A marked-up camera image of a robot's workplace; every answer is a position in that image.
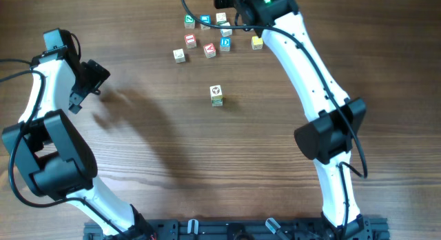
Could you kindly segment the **yellow sided picture block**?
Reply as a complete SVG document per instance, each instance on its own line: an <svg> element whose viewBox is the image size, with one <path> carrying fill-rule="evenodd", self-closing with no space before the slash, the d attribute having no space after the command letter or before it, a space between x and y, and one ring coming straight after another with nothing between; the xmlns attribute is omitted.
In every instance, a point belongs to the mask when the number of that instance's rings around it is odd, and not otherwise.
<svg viewBox="0 0 441 240"><path fill-rule="evenodd" d="M223 92L220 85L211 86L209 91L212 100L223 98Z"/></svg>

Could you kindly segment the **white block teal side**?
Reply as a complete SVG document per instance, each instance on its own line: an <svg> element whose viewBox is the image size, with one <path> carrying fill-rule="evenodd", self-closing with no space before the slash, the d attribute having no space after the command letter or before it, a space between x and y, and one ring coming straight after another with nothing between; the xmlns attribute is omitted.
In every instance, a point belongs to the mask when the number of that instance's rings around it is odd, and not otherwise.
<svg viewBox="0 0 441 240"><path fill-rule="evenodd" d="M223 103L223 98L213 98L212 103Z"/></svg>

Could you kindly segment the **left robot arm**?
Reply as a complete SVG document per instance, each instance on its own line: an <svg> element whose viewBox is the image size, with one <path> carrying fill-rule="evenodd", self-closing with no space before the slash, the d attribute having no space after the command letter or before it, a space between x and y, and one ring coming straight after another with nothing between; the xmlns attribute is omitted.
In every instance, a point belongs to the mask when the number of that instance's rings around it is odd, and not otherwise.
<svg viewBox="0 0 441 240"><path fill-rule="evenodd" d="M99 95L110 73L81 61L70 31L56 28L43 38L46 50L28 62L33 84L25 112L1 135L15 197L33 208L71 204L101 228L103 239L156 239L142 214L102 182L92 150L67 116L89 94Z"/></svg>

